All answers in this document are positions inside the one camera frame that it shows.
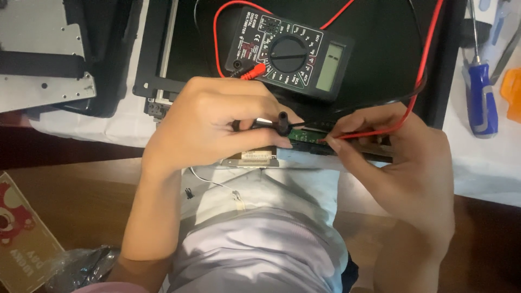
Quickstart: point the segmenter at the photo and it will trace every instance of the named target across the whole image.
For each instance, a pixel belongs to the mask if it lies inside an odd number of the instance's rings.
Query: digital multimeter
[[[336,100],[354,41],[244,7],[225,68],[264,63],[264,83],[323,102]]]

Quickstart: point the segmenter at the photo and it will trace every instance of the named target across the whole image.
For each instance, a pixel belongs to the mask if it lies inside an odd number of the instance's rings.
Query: red cartoon bear
[[[11,245],[13,239],[25,230],[31,230],[35,222],[23,206],[14,188],[0,183],[0,246]]]

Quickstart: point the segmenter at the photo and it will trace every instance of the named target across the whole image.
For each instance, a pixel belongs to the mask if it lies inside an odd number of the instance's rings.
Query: hand
[[[282,111],[291,123],[303,122],[258,81],[192,78],[146,145],[143,172],[168,177],[256,148],[291,148],[289,139],[273,129],[246,130],[257,118],[277,121]],[[240,128],[246,131],[233,132],[234,120],[241,120]]]
[[[427,127],[411,113],[390,134],[393,164],[378,168],[345,140],[343,133],[385,129],[405,113],[402,103],[362,109],[341,118],[326,141],[345,168],[367,188],[380,206],[422,232],[452,237],[454,178],[449,142],[443,131]]]

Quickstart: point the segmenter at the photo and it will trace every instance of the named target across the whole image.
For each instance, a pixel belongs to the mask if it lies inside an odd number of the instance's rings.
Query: plastic bag
[[[103,282],[118,259],[120,249],[74,249],[51,260],[47,293],[71,293],[79,288]]]

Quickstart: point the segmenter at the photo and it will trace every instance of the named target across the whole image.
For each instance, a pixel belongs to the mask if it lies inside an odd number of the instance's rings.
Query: blue screwdriver handle
[[[498,110],[490,85],[489,65],[471,64],[468,74],[470,88],[467,84],[467,111],[470,128],[477,138],[492,138],[498,133]]]

